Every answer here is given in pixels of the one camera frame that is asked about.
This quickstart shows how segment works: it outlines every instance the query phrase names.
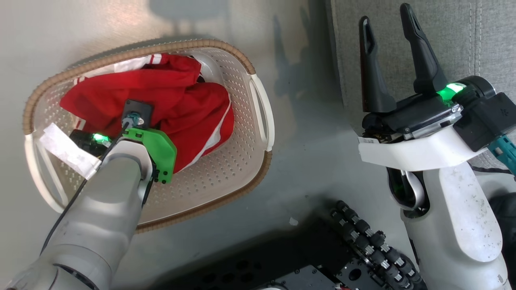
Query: gray fabric sofa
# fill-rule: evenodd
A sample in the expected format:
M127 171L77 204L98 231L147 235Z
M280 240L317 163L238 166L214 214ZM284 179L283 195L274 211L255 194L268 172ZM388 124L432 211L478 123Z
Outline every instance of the gray fabric sofa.
M362 134L359 19L370 18L379 45L379 62L389 92L396 99L413 94L415 78L409 42L404 38L399 6L404 1L329 0L335 54L344 106L357 134ZM516 99L516 1L405 1L409 3L450 82L480 75L497 91ZM510 134L515 140L516 133ZM470 161L482 168L505 168L490 153Z

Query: laundry basket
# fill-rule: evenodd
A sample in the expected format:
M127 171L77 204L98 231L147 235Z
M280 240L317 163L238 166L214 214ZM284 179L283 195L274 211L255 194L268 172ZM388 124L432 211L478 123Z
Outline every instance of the laundry basket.
M55 211L63 211L83 180L39 142L43 129L51 123L68 135L74 130L76 117L59 106L61 98L84 73L161 53L194 57L202 64L206 82L224 85L233 104L235 125L226 143L174 174L170 184L153 184L137 231L161 228L206 213L250 192L265 177L272 158L274 120L265 89L249 59L218 40L164 43L73 67L46 80L30 96L23 115L25 154L39 193Z

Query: gray floor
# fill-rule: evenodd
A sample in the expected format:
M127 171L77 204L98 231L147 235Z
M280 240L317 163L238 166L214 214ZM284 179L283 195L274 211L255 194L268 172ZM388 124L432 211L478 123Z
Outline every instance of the gray floor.
M57 218L25 165L21 116L39 83L71 63L118 46L214 37L249 56L268 92L276 145L251 194L204 216L135 236L115 289L142 289L167 273L271 231L288 231L327 200L343 199L388 242L410 245L389 197L385 169L360 161L334 79L320 0L19 0L0 2L0 285L38 256ZM483 175L489 192L515 190L510 176Z

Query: green plastic bracket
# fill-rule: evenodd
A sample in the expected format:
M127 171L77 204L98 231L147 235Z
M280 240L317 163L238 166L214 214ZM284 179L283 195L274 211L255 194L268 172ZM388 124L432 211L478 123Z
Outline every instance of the green plastic bracket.
M178 149L167 134L155 129L131 128L122 135L127 139L141 142L156 163L156 169L159 170L158 181L170 183Z

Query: green light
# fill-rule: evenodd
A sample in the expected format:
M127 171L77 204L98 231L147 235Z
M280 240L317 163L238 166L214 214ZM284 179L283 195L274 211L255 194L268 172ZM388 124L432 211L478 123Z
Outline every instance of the green light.
M109 138L107 136L100 135L100 134L93 134L93 139L99 143L102 143L102 141L109 142Z
M446 85L446 88L438 91L437 93L443 99L443 102L448 103L452 100L453 96L455 96L458 92L463 90L465 85L459 83L451 83Z

